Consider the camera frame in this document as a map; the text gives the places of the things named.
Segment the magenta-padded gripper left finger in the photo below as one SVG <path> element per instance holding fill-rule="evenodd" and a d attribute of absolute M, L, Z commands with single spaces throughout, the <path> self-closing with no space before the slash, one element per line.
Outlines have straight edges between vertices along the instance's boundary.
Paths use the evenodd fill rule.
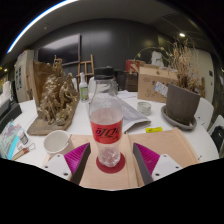
<path fill-rule="evenodd" d="M 43 166 L 43 169 L 72 183 L 79 184 L 90 153 L 90 144 L 85 143 L 65 155 L 56 154 Z"/>

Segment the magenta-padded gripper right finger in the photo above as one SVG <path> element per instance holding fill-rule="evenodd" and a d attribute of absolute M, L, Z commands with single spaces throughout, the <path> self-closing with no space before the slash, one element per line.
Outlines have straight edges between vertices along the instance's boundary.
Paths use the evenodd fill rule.
<path fill-rule="evenodd" d="M 134 143 L 133 154 L 145 185 L 182 169 L 168 154 L 157 154 L 149 148 Z"/>

